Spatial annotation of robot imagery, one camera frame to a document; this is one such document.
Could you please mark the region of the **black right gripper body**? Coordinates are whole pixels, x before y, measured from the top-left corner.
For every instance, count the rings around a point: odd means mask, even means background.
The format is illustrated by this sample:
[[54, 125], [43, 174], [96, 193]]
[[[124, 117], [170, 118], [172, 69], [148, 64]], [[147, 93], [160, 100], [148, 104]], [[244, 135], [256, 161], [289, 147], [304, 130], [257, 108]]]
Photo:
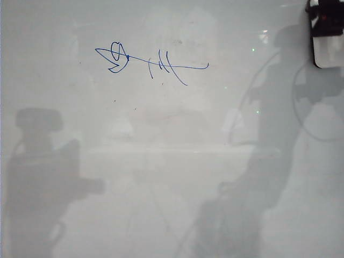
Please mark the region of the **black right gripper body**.
[[318, 1], [315, 8], [318, 20], [312, 28], [313, 37], [343, 35], [343, 1]]

